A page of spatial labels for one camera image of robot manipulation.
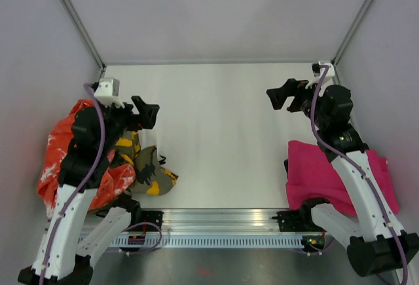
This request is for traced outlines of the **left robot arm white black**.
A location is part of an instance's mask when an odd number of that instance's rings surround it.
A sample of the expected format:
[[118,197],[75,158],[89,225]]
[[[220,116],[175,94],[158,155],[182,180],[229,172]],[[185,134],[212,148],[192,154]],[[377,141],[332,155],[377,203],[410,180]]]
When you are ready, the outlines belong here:
[[139,96],[132,103],[108,106],[94,101],[75,114],[58,174],[56,207],[36,260],[18,275],[21,284],[89,284],[99,258],[117,236],[138,229],[141,208],[114,206],[85,238],[80,238],[88,209],[110,162],[108,154],[126,131],[151,130],[160,106]]

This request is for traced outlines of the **pink trousers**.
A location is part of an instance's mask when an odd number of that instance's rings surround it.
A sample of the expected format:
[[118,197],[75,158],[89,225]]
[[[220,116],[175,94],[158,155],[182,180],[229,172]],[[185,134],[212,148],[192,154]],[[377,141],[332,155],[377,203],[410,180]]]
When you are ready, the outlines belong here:
[[[381,189],[391,211],[399,213],[399,203],[388,169],[388,161],[374,150],[368,150],[367,156],[373,175]],[[291,140],[288,143],[288,172],[286,195],[289,208],[297,210],[309,199],[325,198],[340,213],[356,216],[349,194],[328,162],[325,154],[316,145]]]

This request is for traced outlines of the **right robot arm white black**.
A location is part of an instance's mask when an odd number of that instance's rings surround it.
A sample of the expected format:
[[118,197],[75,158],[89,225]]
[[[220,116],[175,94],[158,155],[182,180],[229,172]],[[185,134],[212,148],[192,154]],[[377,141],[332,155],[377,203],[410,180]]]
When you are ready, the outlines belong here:
[[316,138],[314,145],[289,142],[283,163],[287,199],[299,213],[301,227],[329,233],[359,276],[399,269],[406,284],[418,235],[408,233],[397,219],[384,162],[350,124],[350,91],[288,79],[266,93],[275,110],[285,107],[308,117]]

